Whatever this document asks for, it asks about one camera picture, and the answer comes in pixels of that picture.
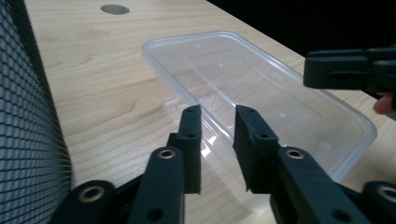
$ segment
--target clear plastic container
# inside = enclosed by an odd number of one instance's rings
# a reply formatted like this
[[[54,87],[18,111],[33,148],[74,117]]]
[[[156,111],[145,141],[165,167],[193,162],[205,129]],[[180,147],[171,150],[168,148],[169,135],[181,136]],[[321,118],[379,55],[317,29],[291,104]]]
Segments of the clear plastic container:
[[[163,108],[175,123],[184,108],[201,105],[202,155],[250,211],[262,210],[269,196],[246,192],[232,147],[235,105],[258,110],[281,146],[308,151],[337,182],[376,138],[362,113],[305,87],[301,74],[235,33],[154,39],[142,55],[162,83]]]

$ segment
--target human hand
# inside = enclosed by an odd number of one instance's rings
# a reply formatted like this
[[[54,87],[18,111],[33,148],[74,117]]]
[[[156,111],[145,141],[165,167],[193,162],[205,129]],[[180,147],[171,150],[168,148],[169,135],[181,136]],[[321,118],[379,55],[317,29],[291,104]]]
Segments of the human hand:
[[[378,114],[389,115],[396,113],[396,96],[395,93],[380,92],[382,97],[374,104],[374,111]]]

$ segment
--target mesh panel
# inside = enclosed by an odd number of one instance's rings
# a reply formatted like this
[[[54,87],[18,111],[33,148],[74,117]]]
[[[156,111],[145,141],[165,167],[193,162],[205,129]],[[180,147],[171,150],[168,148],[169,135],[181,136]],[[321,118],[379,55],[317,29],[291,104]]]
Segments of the mesh panel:
[[[0,223],[46,223],[71,164],[22,0],[0,0]]]

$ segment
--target wooden desk surface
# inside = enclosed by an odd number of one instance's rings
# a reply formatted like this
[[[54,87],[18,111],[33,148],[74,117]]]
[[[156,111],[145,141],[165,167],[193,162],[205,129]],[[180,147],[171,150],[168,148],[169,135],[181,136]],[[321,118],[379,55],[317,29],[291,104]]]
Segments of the wooden desk surface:
[[[101,11],[106,4],[130,9]],[[240,34],[302,73],[304,58],[205,0],[27,0],[35,36],[79,185],[119,186],[142,174],[151,150],[177,127],[162,110],[154,70],[140,51],[153,38],[216,30]],[[372,110],[360,91],[332,91],[373,121],[378,137],[343,181],[396,182],[396,122]],[[186,223],[275,223],[272,212],[245,210],[216,174],[203,169],[201,195],[186,197]]]

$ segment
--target screw hole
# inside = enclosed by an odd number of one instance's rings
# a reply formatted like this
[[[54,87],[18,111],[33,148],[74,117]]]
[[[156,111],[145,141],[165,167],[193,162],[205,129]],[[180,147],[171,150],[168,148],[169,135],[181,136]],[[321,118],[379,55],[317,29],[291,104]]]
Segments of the screw hole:
[[[163,210],[160,208],[154,208],[148,211],[146,218],[152,222],[158,221],[163,218]]]
[[[172,150],[162,150],[158,153],[158,157],[160,157],[161,159],[171,159],[173,157],[175,157],[176,153],[175,151]]]
[[[79,195],[78,199],[83,203],[92,203],[105,194],[105,189],[101,186],[94,186],[84,189]]]
[[[288,150],[286,151],[286,155],[293,159],[302,159],[304,157],[304,154],[297,150]]]
[[[396,203],[396,189],[387,186],[379,186],[377,192],[385,199]]]
[[[332,216],[335,217],[337,220],[342,222],[350,222],[352,218],[350,215],[343,210],[335,209],[332,211]]]
[[[268,134],[266,134],[266,133],[261,133],[261,134],[259,134],[259,137],[260,137],[260,138],[267,138],[267,137],[268,137]]]

